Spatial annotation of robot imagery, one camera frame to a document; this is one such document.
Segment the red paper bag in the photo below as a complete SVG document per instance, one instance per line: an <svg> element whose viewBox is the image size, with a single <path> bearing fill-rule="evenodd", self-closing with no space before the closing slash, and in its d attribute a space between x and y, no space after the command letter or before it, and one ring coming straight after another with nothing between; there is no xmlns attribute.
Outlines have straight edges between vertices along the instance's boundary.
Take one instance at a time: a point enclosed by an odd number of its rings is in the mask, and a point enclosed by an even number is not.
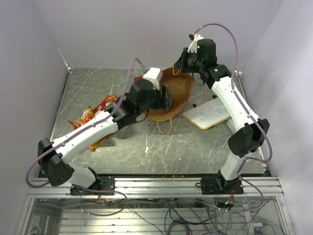
<svg viewBox="0 0 313 235"><path fill-rule="evenodd" d="M172 130L172 118L187 104L195 83L192 75L182 73L174 67L163 69L162 72L163 76L160 84L168 86L169 93L172 95L173 105L168 110L150 109L148 119L156 121L161 134L168 135ZM159 123L165 121L170 121L170 129L164 133Z"/></svg>

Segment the red doritos bag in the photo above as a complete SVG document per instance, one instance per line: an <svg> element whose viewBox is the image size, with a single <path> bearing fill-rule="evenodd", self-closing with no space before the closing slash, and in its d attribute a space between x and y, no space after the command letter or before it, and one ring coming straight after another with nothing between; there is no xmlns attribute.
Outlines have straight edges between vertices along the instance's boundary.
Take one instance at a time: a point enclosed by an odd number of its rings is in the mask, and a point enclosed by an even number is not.
<svg viewBox="0 0 313 235"><path fill-rule="evenodd" d="M93 112L96 114L97 112L104 110L106 106L109 105L113 101L117 101L117 98L115 95L113 94L106 95L105 99L93 109Z"/></svg>

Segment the orange cheetos snack bag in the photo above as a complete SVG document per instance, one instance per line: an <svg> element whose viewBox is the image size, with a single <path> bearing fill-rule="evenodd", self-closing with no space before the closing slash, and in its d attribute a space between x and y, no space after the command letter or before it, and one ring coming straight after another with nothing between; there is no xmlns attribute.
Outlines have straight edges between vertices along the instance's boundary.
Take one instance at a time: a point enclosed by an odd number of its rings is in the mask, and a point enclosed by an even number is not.
<svg viewBox="0 0 313 235"><path fill-rule="evenodd" d="M86 124L87 122L89 122L90 120L92 120L95 117L95 114L93 112L93 109L91 106L89 106L82 114L82 116L80 117L80 122L81 125Z"/></svg>

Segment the orange honey dijon chip bag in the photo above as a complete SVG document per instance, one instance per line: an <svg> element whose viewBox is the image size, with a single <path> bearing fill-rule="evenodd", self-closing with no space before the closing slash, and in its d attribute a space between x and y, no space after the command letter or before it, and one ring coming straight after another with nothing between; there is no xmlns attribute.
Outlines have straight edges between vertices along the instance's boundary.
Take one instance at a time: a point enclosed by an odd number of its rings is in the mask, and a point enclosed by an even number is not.
<svg viewBox="0 0 313 235"><path fill-rule="evenodd" d="M91 144L89 146L89 150L90 151L94 151L95 149L97 149L101 144L103 144L105 141L107 141L109 138L113 137L116 134L116 132L111 133L109 135L104 136L103 138L101 138L100 140L94 142L93 144Z"/></svg>

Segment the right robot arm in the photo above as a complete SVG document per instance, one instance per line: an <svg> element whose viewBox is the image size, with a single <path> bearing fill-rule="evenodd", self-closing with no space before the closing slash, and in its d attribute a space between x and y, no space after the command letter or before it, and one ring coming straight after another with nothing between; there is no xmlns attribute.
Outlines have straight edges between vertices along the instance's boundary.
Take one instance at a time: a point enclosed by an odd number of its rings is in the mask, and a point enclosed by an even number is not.
<svg viewBox="0 0 313 235"><path fill-rule="evenodd" d="M228 139L230 153L216 176L216 190L228 193L239 180L244 161L264 143L269 129L267 119L260 119L240 94L229 69L218 64L216 44L200 34L191 36L191 44L185 47L174 66L183 73L199 74L229 112L235 133Z"/></svg>

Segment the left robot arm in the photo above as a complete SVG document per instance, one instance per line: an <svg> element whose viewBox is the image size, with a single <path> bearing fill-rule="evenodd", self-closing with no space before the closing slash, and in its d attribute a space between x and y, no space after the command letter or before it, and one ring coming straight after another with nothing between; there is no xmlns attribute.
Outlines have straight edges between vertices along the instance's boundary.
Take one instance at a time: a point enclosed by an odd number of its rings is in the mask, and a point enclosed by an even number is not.
<svg viewBox="0 0 313 235"><path fill-rule="evenodd" d="M127 93L86 124L53 141L47 138L40 140L39 166L53 187L71 182L82 186L86 193L95 194L100 188L96 173L91 168L73 166L72 160L100 138L135 123L143 112L167 110L172 104L168 85L157 89L151 81L139 79Z"/></svg>

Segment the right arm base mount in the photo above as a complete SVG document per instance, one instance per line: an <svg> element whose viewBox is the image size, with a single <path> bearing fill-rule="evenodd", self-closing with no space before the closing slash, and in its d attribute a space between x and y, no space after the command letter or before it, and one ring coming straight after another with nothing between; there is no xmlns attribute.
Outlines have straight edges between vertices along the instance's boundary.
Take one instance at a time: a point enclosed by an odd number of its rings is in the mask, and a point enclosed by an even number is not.
<svg viewBox="0 0 313 235"><path fill-rule="evenodd" d="M243 194L242 181L239 178L226 181L221 175L209 174L201 177L200 182L195 184L196 187L201 189L202 195L218 195L230 194Z"/></svg>

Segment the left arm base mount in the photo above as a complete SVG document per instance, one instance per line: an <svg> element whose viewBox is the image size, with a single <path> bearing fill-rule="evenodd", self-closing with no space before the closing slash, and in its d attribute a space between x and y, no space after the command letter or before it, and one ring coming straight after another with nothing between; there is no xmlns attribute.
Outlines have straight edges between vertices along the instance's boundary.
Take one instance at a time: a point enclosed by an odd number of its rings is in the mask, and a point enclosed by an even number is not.
<svg viewBox="0 0 313 235"><path fill-rule="evenodd" d="M96 178L95 183L93 183L88 189L89 190L85 190L78 185L72 185L70 189L70 195L114 195L115 180L111 176L100 175Z"/></svg>

